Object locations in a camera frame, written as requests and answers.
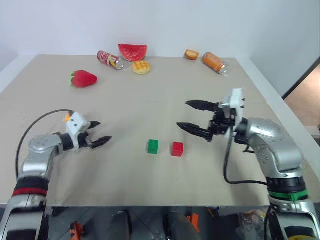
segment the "watermelon slice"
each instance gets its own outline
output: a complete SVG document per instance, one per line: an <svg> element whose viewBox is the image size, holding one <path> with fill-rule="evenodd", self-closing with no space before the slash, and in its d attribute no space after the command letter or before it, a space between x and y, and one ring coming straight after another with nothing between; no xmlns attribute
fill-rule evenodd
<svg viewBox="0 0 320 240"><path fill-rule="evenodd" d="M146 56L148 45L119 44L118 48L126 60L135 62Z"/></svg>

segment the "toy strawberry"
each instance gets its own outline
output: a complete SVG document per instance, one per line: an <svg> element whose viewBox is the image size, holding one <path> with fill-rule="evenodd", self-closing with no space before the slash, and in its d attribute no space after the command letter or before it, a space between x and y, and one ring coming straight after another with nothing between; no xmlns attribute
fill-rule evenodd
<svg viewBox="0 0 320 240"><path fill-rule="evenodd" d="M71 73L71 85L77 88L85 88L97 82L98 78L90 72L78 70Z"/></svg>

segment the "white wall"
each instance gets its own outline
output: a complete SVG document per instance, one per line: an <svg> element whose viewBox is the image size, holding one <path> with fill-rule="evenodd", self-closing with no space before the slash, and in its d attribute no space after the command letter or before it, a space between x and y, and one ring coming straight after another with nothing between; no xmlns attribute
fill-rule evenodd
<svg viewBox="0 0 320 240"><path fill-rule="evenodd" d="M19 54L117 54L118 43L132 43L148 44L149 56L182 56L186 48L252 56L281 93L319 53L305 53L304 46L315 48L319 40L317 7L319 0L2 0L0 21L6 43ZM294 59L304 64L291 72ZM278 71L279 85L277 62L287 63Z"/></svg>
<svg viewBox="0 0 320 240"><path fill-rule="evenodd" d="M265 11L251 60L283 96L320 56L320 0L278 1Z"/></svg>
<svg viewBox="0 0 320 240"><path fill-rule="evenodd" d="M0 19L0 72L18 56L17 51L13 50L6 41L6 34L4 32L4 25Z"/></svg>

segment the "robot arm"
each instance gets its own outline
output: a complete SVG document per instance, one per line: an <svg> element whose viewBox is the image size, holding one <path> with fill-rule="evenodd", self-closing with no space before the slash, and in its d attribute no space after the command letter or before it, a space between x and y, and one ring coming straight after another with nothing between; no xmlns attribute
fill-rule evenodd
<svg viewBox="0 0 320 240"><path fill-rule="evenodd" d="M267 185L271 211L270 231L273 239L293 236L320 237L319 222L303 179L303 155L293 139L276 123L260 118L242 118L244 108L242 89L235 88L223 102L210 103L191 100L186 104L198 110L214 112L208 129L179 122L177 125L190 134L212 141L213 135L236 134L234 141L253 148L266 183L237 181L232 184L259 183Z"/></svg>
<svg viewBox="0 0 320 240"><path fill-rule="evenodd" d="M36 136L30 141L29 154L0 223L0 240L48 239L49 222L45 209L54 158L67 150L94 149L108 142L111 136L90 141L87 130L99 124L87 122L74 112L66 123L68 133Z"/></svg>

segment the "beige tabletop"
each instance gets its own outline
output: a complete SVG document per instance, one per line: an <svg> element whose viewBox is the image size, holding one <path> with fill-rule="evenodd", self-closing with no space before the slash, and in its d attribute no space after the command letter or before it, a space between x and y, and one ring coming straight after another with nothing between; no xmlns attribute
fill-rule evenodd
<svg viewBox="0 0 320 240"><path fill-rule="evenodd" d="M72 109L101 126L93 138L112 136L105 146L69 151L55 158L49 185L52 206L256 206L267 205L268 192L257 184L229 185L223 178L227 140L211 143L181 130L176 122L207 128L213 113L195 110L188 100L219 102L232 88L243 88L245 117L280 123L236 59L226 58L230 70L218 75L200 60L146 58L151 71L134 74L101 64L95 56L39 55L0 94L0 203L15 187L15 155L21 136L39 116ZM85 70L98 77L87 88L70 87L70 74ZM63 114L48 116L27 136L20 165L35 135L64 132ZM149 139L159 140L157 155L146 151ZM170 145L184 143L182 157L170 155ZM265 181L254 154L232 146L228 166L231 180ZM319 182L304 162L310 196L320 201Z"/></svg>

